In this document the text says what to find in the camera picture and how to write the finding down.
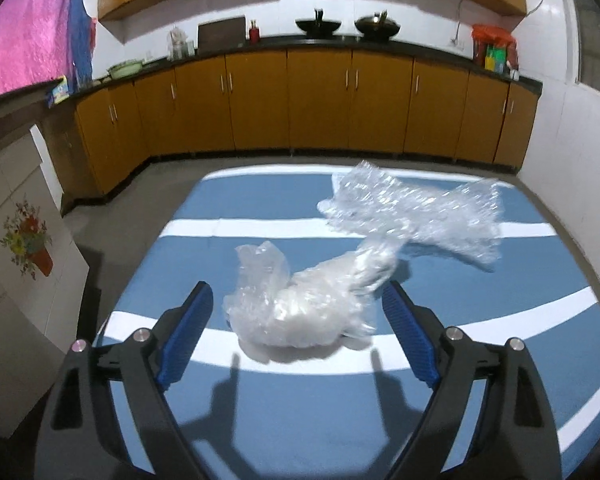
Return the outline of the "black lidded wok right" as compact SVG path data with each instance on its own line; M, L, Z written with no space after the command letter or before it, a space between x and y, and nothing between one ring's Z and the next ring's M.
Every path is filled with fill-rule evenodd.
M365 40L388 41L400 32L401 26L388 18L388 12L382 11L374 15L362 16L354 22L356 30Z

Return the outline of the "dark cutting board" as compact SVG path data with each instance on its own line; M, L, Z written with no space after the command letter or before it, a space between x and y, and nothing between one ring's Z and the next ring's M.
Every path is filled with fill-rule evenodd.
M198 25L197 53L233 49L242 46L247 37L245 15Z

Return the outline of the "yellow detergent bottle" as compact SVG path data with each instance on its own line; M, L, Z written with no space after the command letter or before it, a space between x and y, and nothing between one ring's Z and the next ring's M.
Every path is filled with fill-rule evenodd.
M47 107L52 108L61 102L64 102L71 96L69 83L66 76L62 76L56 86L50 90L47 98Z

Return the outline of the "wooden lower cabinets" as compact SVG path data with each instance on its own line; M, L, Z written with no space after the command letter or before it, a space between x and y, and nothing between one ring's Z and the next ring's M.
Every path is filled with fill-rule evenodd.
M433 157L519 169L536 82L361 49L232 53L53 106L42 135L66 205L158 158L257 151Z

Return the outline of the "green basin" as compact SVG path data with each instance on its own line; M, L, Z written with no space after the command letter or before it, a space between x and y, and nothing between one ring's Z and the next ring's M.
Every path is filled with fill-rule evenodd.
M139 73L143 69L142 60L127 60L108 68L108 74L113 80L122 79Z

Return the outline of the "clear bag on counter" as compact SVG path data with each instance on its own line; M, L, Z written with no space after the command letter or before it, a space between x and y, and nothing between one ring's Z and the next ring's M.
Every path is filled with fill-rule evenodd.
M171 61L190 58L195 55L195 45L190 41L184 30L173 27L168 35L169 58Z

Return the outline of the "blue striped tablecloth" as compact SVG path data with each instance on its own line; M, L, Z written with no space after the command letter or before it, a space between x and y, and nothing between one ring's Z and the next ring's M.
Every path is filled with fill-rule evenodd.
M126 286L101 344L152 327L198 282L235 288L236 250L270 240L293 271L353 250L317 205L342 168L264 165L212 172L189 193ZM600 440L600 302L570 250L519 188L498 187L500 256L489 270L407 249L396 279L416 304L476 341L522 339L552 407L562 470ZM381 479L430 397L383 315L368 341L330 348L241 344L215 307L166 400L215 479Z

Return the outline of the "red bottle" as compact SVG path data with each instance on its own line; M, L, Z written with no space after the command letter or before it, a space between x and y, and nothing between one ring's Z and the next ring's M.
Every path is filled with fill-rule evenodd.
M260 29L257 25L256 20L250 21L250 27L248 30L250 44L257 44L260 41Z

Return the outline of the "pink purple curtain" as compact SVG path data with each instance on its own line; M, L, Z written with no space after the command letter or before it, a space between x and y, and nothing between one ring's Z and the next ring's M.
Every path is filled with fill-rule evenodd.
M93 77L96 20L84 0L4 0L0 5L0 96L64 78L73 93Z

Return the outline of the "black wok left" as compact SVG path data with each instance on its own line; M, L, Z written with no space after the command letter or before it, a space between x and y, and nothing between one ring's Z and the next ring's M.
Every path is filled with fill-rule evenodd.
M313 18L300 18L296 21L298 29L309 38L327 39L335 35L341 27L340 21L326 20L323 9L315 9Z

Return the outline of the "clear bubble wrap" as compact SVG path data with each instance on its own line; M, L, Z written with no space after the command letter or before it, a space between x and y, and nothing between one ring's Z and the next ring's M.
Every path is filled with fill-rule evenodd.
M336 179L317 210L333 229L368 240L432 247L483 268L500 258L503 205L492 179L444 190L360 162Z

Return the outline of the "white plastic bag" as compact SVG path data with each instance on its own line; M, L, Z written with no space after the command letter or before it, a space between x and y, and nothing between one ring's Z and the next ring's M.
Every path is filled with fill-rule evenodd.
M291 273L269 240L239 246L236 288L223 300L228 325L254 346L307 349L366 339L376 332L374 293L396 270L401 248L398 240L366 238L352 252Z

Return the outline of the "red bag covered rack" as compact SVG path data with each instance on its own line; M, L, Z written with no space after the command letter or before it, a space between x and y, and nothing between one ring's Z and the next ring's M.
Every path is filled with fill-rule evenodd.
M471 29L474 63L490 72L514 78L519 72L517 40L504 28L475 24Z

